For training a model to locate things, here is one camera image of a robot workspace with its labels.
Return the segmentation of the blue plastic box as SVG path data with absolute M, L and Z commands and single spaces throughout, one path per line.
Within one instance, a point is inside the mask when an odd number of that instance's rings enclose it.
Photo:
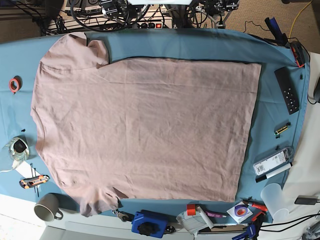
M 137 211 L 131 222 L 131 231 L 147 237 L 161 239 L 168 225 L 168 218 L 161 213 Z

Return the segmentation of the clear plastic package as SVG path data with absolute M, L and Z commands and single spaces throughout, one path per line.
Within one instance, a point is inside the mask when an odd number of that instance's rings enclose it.
M 257 161 L 253 164 L 256 176 L 263 175 L 288 162 L 293 157 L 294 152 L 295 150 L 292 147 L 284 147 L 283 149 Z

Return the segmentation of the orange utility knife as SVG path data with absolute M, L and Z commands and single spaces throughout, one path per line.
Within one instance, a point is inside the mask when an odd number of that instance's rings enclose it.
M 19 185 L 23 189 L 35 188 L 38 185 L 44 184 L 50 180 L 48 175 L 39 175 L 31 178 L 25 178 L 19 181 Z

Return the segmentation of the clear tape roll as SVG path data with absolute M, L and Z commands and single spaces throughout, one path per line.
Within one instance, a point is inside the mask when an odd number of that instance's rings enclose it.
M 21 162 L 29 158 L 29 146 L 21 137 L 12 138 L 3 148 L 13 161 Z

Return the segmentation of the blue bar clamp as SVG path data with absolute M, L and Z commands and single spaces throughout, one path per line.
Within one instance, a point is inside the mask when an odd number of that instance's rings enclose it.
M 266 213 L 263 211 L 257 214 L 254 217 L 254 222 L 252 222 L 245 228 L 244 233 L 234 236 L 231 239 L 232 240 L 257 240 L 259 236 L 259 231 L 264 222 L 265 215 Z

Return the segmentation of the black white marker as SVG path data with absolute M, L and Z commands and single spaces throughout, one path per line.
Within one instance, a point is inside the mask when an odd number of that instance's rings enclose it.
M 286 165 L 284 165 L 282 167 L 279 167 L 276 170 L 273 170 L 273 171 L 271 171 L 271 172 L 269 172 L 269 173 L 267 173 L 265 175 L 262 175 L 262 176 L 256 178 L 255 182 L 259 183 L 259 182 L 262 182 L 264 180 L 267 180 L 267 179 L 269 179 L 269 178 L 271 178 L 273 176 L 276 176 L 276 175 L 278 175 L 278 174 L 290 169 L 292 166 L 293 166 L 293 163 L 289 162 L 288 164 L 286 164 Z

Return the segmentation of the pink T-shirt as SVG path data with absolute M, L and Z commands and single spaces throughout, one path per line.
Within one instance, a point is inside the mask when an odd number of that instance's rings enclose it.
M 109 62 L 104 42 L 60 38 L 32 93 L 36 150 L 90 217 L 120 199 L 233 202 L 261 65 L 135 57 Z

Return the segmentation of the white paper tube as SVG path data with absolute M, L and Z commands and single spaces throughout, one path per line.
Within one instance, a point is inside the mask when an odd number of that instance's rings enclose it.
M 213 222 L 210 220 L 210 218 L 207 216 L 207 214 L 205 213 L 205 211 L 199 206 L 196 206 L 196 210 L 199 212 L 200 216 L 202 217 L 202 219 L 204 220 L 204 222 L 207 224 L 207 226 L 212 229 L 214 227 Z

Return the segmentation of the red plastic block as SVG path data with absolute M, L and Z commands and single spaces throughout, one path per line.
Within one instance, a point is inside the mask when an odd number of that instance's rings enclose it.
M 188 216 L 195 216 L 196 215 L 196 205 L 195 204 L 187 204 L 186 205 L 186 214 Z

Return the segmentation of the translucent plastic cup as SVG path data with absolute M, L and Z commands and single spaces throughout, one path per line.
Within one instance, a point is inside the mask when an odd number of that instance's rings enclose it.
M 278 183 L 266 185 L 262 189 L 260 197 L 274 222 L 279 223 L 287 219 L 289 209 L 286 205 L 282 188 Z

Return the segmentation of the grey ceramic mug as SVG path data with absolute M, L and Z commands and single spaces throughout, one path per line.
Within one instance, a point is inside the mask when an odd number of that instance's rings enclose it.
M 33 208 L 35 215 L 45 222 L 53 222 L 54 220 L 62 220 L 63 213 L 59 209 L 59 200 L 52 194 L 44 195 Z

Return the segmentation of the pink pen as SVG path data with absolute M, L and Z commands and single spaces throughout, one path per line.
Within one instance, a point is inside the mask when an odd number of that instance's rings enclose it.
M 225 214 L 212 212 L 212 211 L 205 211 L 205 214 L 211 218 L 226 218 L 227 217 Z

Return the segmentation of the blue table cloth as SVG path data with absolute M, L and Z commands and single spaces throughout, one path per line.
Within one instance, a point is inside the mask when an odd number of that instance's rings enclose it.
M 104 42 L 111 62 L 129 57 L 163 57 L 261 64 L 257 101 L 236 199 L 260 201 L 265 185 L 285 184 L 288 171 L 256 183 L 253 164 L 263 155 L 271 154 L 276 147 L 298 146 L 308 104 L 310 66 L 299 68 L 290 49 L 242 32 L 221 29 L 88 32 L 86 36 L 89 41 Z M 31 117 L 31 100 L 39 62 L 59 38 L 59 35 L 35 37 L 0 45 L 0 143 L 5 145 L 13 137 L 21 135 L 27 138 L 30 146 L 30 159 L 23 173 L 13 170 L 0 175 L 0 196 L 35 202 L 47 193 L 55 193 L 62 208 L 77 211 L 78 204 L 53 180 L 41 185 L 38 193 L 19 185 L 21 178 L 31 176 L 31 167 L 40 174 L 49 172 L 35 150 L 37 129 Z M 292 115 L 288 113 L 275 76 L 275 70 L 282 67 L 288 68 L 299 100 L 299 111 Z M 16 94 L 9 88 L 9 81 L 14 76 L 20 76 L 22 80 L 22 87 Z M 291 126 L 275 135 L 274 131 L 287 122 Z

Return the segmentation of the red handled pliers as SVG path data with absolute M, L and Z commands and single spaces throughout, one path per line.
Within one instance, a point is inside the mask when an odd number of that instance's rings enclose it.
M 242 199 L 242 202 L 245 205 L 251 206 L 251 207 L 256 208 L 256 209 L 259 209 L 260 211 L 263 211 L 263 212 L 267 212 L 268 211 L 268 208 L 264 204 L 252 201 L 250 199 Z

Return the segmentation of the white power strip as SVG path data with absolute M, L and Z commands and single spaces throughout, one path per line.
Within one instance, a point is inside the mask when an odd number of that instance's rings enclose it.
M 174 28 L 172 19 L 155 19 L 150 21 L 138 21 L 136 24 L 128 27 L 134 29 L 172 29 Z

